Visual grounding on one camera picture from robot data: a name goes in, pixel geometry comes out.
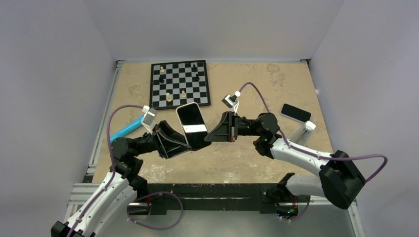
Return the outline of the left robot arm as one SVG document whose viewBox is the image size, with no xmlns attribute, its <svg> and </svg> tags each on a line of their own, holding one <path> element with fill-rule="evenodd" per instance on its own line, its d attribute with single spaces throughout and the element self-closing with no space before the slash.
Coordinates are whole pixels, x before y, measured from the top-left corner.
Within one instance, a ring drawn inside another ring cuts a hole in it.
<svg viewBox="0 0 419 237">
<path fill-rule="evenodd" d="M 149 199 L 147 180 L 139 176 L 143 160 L 137 156 L 157 151 L 162 158 L 172 158 L 191 150 L 183 135 L 164 120 L 138 138 L 117 138 L 110 143 L 113 164 L 100 186 L 86 203 L 67 221 L 57 221 L 53 237 L 98 237 L 116 214 L 129 203 Z"/>
</svg>

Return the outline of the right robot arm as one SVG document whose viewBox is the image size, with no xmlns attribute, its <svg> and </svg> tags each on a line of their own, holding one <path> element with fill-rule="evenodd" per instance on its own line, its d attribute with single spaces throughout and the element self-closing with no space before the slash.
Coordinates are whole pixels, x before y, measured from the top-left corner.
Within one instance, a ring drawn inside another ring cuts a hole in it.
<svg viewBox="0 0 419 237">
<path fill-rule="evenodd" d="M 253 145 L 261 156 L 289 162 L 313 174 L 312 177 L 292 175 L 279 185 L 277 194 L 284 201 L 298 195 L 313 195 L 325 197 L 338 208 L 348 209 L 366 184 L 345 152 L 324 153 L 288 141 L 280 134 L 273 113 L 247 119 L 235 112 L 224 112 L 219 124 L 204 140 L 235 142 L 238 136 L 257 136 Z"/>
</svg>

